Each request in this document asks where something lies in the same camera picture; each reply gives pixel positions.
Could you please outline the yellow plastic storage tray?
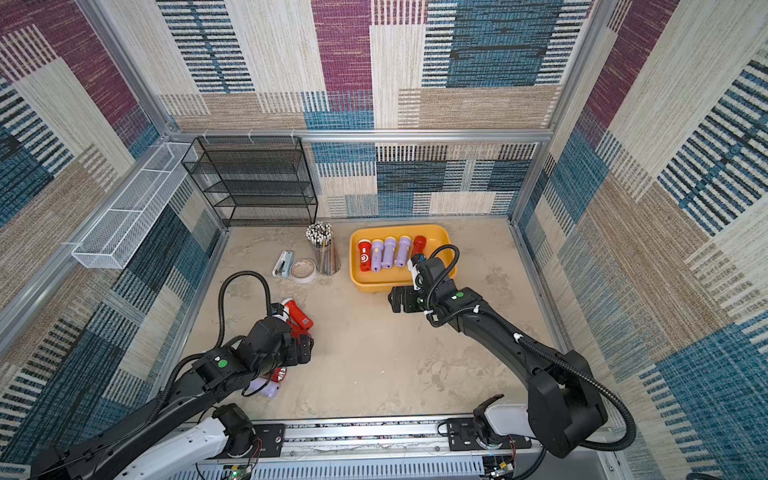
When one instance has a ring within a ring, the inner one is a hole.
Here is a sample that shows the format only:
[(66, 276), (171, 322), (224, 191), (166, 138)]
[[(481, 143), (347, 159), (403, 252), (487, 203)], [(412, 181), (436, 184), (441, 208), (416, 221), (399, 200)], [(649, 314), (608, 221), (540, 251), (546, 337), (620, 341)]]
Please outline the yellow plastic storage tray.
[(451, 242), (436, 224), (363, 228), (349, 241), (349, 275), (363, 293), (389, 293), (393, 287), (412, 284), (408, 261), (414, 253), (429, 257)]

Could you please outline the red flashlight white flower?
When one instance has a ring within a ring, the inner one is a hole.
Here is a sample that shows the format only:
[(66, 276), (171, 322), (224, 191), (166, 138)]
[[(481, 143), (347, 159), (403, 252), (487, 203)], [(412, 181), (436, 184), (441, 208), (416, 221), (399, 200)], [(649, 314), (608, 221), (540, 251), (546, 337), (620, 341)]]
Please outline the red flashlight white flower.
[(359, 252), (359, 269), (361, 272), (368, 272), (371, 270), (372, 242), (368, 239), (361, 239), (357, 247)]

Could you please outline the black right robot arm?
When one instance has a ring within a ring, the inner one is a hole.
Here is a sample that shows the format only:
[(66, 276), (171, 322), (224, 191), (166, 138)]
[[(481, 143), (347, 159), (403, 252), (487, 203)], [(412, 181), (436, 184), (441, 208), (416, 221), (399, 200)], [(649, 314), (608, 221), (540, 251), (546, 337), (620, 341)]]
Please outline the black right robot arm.
[(483, 297), (450, 278), (459, 249), (446, 244), (408, 262), (410, 286), (394, 287), (395, 313), (422, 313), (433, 328), (451, 326), (475, 340), (526, 385), (527, 418), (533, 437), (558, 458), (578, 447), (603, 452), (629, 448), (637, 424), (627, 406), (597, 381), (587, 360), (545, 345), (497, 313)]

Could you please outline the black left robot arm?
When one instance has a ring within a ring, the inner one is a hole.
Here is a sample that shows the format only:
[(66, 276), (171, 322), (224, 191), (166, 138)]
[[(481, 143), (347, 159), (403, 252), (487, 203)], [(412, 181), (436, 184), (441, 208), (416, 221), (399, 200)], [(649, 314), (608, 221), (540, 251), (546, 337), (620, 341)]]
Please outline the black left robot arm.
[(252, 422), (225, 399), (262, 374), (308, 363), (314, 346), (308, 334), (293, 336), (279, 316), (282, 305), (265, 305), (265, 318), (248, 334), (225, 340), (220, 330), (213, 348), (180, 360), (157, 396), (111, 428), (66, 449), (43, 451), (31, 478), (161, 479), (189, 462), (248, 454)]

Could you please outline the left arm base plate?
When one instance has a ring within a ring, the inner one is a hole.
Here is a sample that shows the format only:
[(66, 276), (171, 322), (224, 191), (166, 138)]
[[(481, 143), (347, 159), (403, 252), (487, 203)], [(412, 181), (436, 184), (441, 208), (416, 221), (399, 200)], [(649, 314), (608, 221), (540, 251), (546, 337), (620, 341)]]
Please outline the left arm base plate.
[(254, 424), (229, 438), (224, 450), (210, 460), (255, 460), (279, 457), (285, 436), (284, 423)]

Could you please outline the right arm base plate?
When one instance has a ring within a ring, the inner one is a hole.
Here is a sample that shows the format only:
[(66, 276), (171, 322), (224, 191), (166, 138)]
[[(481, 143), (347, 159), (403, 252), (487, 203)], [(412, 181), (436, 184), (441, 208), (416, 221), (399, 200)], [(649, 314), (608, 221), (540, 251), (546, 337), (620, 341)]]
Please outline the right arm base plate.
[(469, 417), (449, 417), (439, 423), (438, 434), (448, 441), (452, 452), (465, 451), (512, 451), (531, 449), (533, 441), (529, 437), (512, 435), (503, 439), (483, 441), (475, 430), (474, 421)]

